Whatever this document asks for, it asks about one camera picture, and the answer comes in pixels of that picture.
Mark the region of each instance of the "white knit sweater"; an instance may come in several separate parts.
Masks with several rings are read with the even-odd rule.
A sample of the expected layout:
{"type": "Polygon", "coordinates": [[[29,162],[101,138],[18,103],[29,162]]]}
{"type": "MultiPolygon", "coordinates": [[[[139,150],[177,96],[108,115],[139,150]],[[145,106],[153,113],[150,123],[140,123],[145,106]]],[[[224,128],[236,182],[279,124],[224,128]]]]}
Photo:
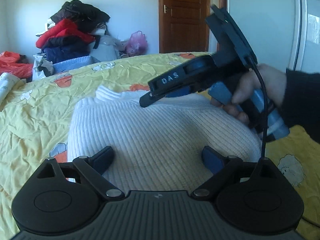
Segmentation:
{"type": "Polygon", "coordinates": [[[259,139],[203,96],[163,98],[142,108],[144,93],[119,94],[100,86],[95,98],[79,101],[68,137],[68,161],[111,146],[116,157],[104,177],[128,192],[194,190],[212,176],[201,161],[206,145],[224,156],[259,159],[259,139]]]}

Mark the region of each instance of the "hand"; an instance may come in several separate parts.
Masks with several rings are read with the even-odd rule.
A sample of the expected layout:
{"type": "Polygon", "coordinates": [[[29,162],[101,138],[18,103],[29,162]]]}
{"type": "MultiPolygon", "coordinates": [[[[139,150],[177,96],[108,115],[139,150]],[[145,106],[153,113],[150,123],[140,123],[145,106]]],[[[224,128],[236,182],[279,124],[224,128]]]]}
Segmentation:
{"type": "MultiPolygon", "coordinates": [[[[258,66],[258,70],[265,83],[268,98],[271,99],[277,107],[280,107],[282,105],[285,88],[287,86],[287,77],[285,73],[266,64],[260,64],[258,66]]],[[[253,91],[256,89],[261,89],[261,85],[255,72],[250,71],[244,74],[239,81],[235,93],[233,94],[231,103],[223,106],[223,110],[248,125],[250,122],[249,117],[246,113],[239,112],[235,105],[249,99],[253,91]]],[[[211,99],[211,104],[214,106],[222,106],[222,104],[214,98],[211,99]]]]}

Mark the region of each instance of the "screw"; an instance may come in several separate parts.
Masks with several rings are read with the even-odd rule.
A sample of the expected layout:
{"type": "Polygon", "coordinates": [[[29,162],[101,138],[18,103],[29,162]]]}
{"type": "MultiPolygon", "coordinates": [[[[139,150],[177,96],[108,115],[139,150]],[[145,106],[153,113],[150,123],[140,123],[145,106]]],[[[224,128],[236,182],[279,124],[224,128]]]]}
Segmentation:
{"type": "Polygon", "coordinates": [[[107,192],[106,192],[106,195],[108,197],[120,197],[122,194],[122,191],[119,190],[119,189],[116,189],[116,188],[113,188],[113,189],[109,189],[107,192]]]}
{"type": "Polygon", "coordinates": [[[210,191],[205,188],[196,189],[193,194],[197,197],[207,197],[210,194],[210,191]]]}

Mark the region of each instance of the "bed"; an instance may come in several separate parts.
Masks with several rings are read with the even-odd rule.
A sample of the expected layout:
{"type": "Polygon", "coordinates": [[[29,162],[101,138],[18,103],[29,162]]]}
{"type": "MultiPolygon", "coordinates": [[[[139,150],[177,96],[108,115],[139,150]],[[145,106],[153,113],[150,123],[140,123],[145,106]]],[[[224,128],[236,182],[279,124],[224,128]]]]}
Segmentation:
{"type": "MultiPolygon", "coordinates": [[[[0,239],[18,232],[11,202],[39,164],[49,155],[66,160],[69,125],[80,99],[94,96],[99,85],[115,92],[148,90],[150,79],[202,54],[138,56],[96,63],[26,85],[18,83],[0,106],[0,239]]],[[[267,156],[302,196],[304,215],[318,223],[319,153],[320,145],[301,127],[293,127],[287,138],[267,145],[267,156]]],[[[307,239],[320,238],[320,230],[303,221],[298,231],[307,239]]]]}

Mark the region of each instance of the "black sleeve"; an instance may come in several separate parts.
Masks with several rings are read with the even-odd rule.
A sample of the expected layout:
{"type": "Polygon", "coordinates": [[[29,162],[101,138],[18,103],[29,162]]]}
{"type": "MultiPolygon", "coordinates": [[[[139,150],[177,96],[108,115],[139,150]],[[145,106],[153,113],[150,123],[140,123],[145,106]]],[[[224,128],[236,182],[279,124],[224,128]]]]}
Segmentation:
{"type": "Polygon", "coordinates": [[[301,125],[320,143],[320,74],[287,70],[286,75],[281,116],[288,127],[301,125]]]}

